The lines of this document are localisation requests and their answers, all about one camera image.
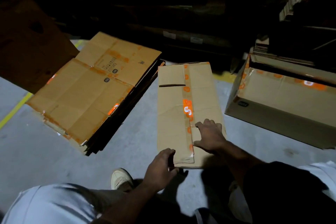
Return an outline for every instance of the forearm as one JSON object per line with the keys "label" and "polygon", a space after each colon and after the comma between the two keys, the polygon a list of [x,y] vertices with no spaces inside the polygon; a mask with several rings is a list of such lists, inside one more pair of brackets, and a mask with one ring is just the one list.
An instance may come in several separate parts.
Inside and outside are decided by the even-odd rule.
{"label": "forearm", "polygon": [[218,150],[218,154],[225,160],[233,177],[242,189],[247,171],[255,165],[264,163],[229,141],[223,143],[223,146]]}
{"label": "forearm", "polygon": [[142,208],[155,194],[156,191],[153,191],[153,188],[140,184],[118,202],[111,205],[97,220],[97,223],[100,223],[102,220],[112,224],[135,223]]}

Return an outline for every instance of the pants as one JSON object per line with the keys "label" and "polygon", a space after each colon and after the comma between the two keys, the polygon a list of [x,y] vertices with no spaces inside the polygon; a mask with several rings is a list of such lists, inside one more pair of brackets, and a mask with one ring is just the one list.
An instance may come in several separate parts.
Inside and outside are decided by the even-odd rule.
{"label": "pants", "polygon": [[118,190],[91,190],[75,184],[37,186],[19,194],[2,224],[87,224],[123,195]]}

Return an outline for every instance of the person's left arm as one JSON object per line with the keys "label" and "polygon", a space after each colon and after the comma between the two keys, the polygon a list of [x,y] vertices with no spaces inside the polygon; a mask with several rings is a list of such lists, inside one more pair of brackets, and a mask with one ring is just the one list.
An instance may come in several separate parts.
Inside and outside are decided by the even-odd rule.
{"label": "person's left arm", "polygon": [[118,202],[91,224],[131,224],[135,223],[145,204],[159,191],[164,189],[179,169],[168,170],[168,159],[175,150],[169,148],[161,151],[149,165],[143,182],[134,190],[126,194]]}

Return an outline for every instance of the hand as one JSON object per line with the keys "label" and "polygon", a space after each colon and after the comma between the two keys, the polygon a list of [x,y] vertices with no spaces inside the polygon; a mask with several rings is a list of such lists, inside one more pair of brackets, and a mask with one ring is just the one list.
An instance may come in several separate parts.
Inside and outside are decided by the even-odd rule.
{"label": "hand", "polygon": [[164,189],[179,172],[178,168],[174,168],[172,171],[168,170],[168,159],[172,158],[174,154],[175,150],[169,148],[160,151],[148,166],[142,184],[153,189],[155,193]]}
{"label": "hand", "polygon": [[194,146],[208,152],[218,151],[224,146],[226,139],[223,136],[220,123],[205,119],[203,123],[199,121],[195,126],[198,127],[201,133],[201,140],[194,141]]}

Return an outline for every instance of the shoe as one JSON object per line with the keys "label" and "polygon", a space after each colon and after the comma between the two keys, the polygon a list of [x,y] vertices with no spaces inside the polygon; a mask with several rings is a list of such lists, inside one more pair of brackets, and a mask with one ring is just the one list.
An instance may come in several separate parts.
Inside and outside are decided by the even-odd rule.
{"label": "shoe", "polygon": [[111,189],[122,192],[130,192],[134,188],[132,176],[123,168],[113,171],[111,177]]}

